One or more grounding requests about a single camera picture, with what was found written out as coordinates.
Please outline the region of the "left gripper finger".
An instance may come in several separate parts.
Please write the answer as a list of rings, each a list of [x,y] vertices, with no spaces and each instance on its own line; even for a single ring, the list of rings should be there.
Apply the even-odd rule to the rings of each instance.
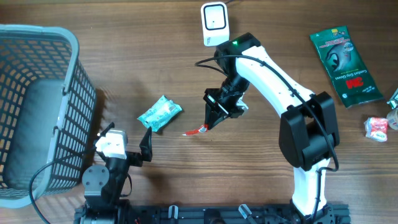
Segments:
[[[141,157],[143,161],[151,161],[153,152],[152,152],[152,128],[149,127],[142,138],[142,141],[139,144],[141,149]]]
[[[97,136],[98,137],[104,137],[106,135],[106,133],[112,128],[114,128],[114,123],[113,122],[111,122],[106,128],[104,128],[102,130],[102,132],[98,133]]]

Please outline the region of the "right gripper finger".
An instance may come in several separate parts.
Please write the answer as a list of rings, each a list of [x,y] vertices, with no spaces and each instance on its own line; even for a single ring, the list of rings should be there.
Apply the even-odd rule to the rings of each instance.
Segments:
[[[205,125],[214,126],[216,121],[216,111],[209,105],[205,106]]]
[[[224,121],[226,118],[228,118],[228,115],[225,114],[216,114],[216,121],[214,123],[214,126],[209,126],[208,130],[213,129],[217,124],[219,124],[220,122]]]

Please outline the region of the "red white packet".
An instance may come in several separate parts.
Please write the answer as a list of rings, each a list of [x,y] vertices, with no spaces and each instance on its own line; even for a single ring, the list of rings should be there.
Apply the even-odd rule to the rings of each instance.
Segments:
[[[183,136],[192,136],[192,135],[199,134],[199,133],[205,133],[207,131],[208,131],[208,125],[203,124],[198,129],[194,129],[194,130],[185,132],[183,134]]]

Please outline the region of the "light green wipes packet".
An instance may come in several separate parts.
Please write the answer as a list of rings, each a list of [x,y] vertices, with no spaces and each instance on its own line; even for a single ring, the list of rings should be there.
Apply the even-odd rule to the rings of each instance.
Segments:
[[[162,95],[151,108],[137,119],[147,129],[151,128],[153,132],[157,132],[181,111],[180,105]]]

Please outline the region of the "long green white package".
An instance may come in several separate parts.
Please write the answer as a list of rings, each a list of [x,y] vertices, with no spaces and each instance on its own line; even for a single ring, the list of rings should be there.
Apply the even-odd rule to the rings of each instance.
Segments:
[[[345,108],[383,99],[346,26],[311,34],[310,40]]]

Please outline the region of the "red white tissue pack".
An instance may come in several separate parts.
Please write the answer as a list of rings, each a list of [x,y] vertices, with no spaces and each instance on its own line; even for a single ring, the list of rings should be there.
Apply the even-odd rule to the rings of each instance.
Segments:
[[[364,122],[366,137],[378,142],[387,141],[388,121],[386,118],[370,117]]]

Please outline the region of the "small green white box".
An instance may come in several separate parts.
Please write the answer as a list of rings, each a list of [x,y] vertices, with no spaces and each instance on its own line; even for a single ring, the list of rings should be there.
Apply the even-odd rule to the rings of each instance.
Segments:
[[[389,98],[387,104],[394,110],[398,106],[398,89],[394,92],[394,94]]]

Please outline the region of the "green lid jar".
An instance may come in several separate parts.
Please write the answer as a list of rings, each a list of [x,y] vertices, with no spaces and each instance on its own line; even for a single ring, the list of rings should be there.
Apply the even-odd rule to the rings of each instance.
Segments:
[[[398,114],[397,113],[398,113],[398,108],[393,109],[386,116],[389,127],[394,130],[398,130]]]

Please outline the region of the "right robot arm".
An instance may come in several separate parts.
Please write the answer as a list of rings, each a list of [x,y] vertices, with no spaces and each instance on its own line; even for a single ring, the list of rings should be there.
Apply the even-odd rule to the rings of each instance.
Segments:
[[[219,88],[205,90],[205,122],[200,131],[243,115],[248,110],[243,95],[254,86],[280,118],[280,151],[294,168],[294,208],[314,221],[326,205],[329,163],[338,161],[335,147],[340,137],[333,99],[326,92],[316,95],[290,78],[250,33],[217,45],[212,60],[226,79]]]

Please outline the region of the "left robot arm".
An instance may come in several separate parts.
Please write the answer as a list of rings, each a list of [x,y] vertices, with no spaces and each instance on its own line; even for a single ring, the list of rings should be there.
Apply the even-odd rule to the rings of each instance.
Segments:
[[[129,175],[131,166],[141,167],[152,160],[152,128],[148,128],[139,147],[140,152],[126,150],[128,144],[125,131],[109,124],[97,134],[95,151],[105,162],[104,165],[92,165],[83,173],[85,204],[75,210],[74,223],[141,223],[123,194],[126,180],[132,182]]]

